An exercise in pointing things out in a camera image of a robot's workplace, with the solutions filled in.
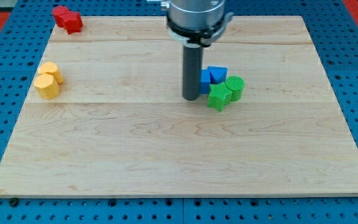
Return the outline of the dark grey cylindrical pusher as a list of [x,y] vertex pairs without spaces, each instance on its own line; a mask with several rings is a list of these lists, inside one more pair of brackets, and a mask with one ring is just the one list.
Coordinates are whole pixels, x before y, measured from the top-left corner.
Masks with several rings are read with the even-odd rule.
[[203,64],[203,48],[183,47],[182,96],[188,101],[200,95],[200,78]]

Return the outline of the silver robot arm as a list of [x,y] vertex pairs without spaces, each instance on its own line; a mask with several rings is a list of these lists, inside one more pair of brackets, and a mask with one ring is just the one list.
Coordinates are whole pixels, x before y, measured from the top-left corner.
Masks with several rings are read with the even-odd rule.
[[226,12],[225,0],[159,0],[166,12],[169,35],[183,46],[182,96],[198,99],[203,50],[224,34],[233,12]]

